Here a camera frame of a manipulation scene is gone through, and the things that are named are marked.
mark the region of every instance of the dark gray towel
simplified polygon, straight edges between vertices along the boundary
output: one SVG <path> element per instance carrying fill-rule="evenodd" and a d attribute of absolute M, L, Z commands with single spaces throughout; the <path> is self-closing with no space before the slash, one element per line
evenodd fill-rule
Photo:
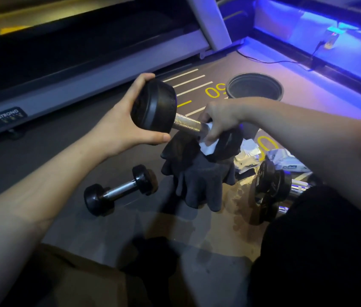
<path fill-rule="evenodd" d="M 178 132 L 166 145 L 161 157 L 166 160 L 161 172 L 173 175 L 176 195 L 186 204 L 198 208 L 207 202 L 211 211 L 222 206 L 222 183 L 234 185 L 233 157 L 211 162 L 200 151 L 195 137 Z"/>

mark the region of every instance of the person's left hand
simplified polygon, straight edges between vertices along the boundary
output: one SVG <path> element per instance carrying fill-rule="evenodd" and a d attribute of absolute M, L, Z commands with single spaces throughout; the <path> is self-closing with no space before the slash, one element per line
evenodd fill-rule
<path fill-rule="evenodd" d="M 138 144 L 161 144 L 171 139 L 167 133 L 138 128 L 130 116 L 132 106 L 142 87 L 154 77 L 153 73 L 139 75 L 122 100 L 115 104 L 87 134 L 104 158 L 118 155 Z"/>

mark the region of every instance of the fingernail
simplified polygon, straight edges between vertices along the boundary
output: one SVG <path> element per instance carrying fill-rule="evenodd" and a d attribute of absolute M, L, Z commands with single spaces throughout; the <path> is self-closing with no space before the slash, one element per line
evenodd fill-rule
<path fill-rule="evenodd" d="M 163 141 L 169 142 L 170 139 L 171 139 L 171 135 L 170 135 L 170 134 L 168 134 L 168 133 L 164 133 L 164 134 L 163 134 Z"/>

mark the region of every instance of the bucket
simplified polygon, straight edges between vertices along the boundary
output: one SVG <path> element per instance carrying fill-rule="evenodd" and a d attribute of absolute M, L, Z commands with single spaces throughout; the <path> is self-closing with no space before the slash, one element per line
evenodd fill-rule
<path fill-rule="evenodd" d="M 262 73 L 242 73 L 233 77 L 226 85 L 229 98 L 264 97 L 280 101 L 283 98 L 283 86 L 275 78 Z M 242 123 L 244 139 L 254 139 L 259 127 Z"/>

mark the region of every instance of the treadmill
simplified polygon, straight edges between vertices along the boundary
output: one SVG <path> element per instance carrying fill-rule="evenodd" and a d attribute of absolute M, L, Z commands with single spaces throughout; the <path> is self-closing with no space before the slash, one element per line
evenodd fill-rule
<path fill-rule="evenodd" d="M 252 15 L 217 1 L 132 0 L 0 35 L 0 132 L 239 43 Z"/>

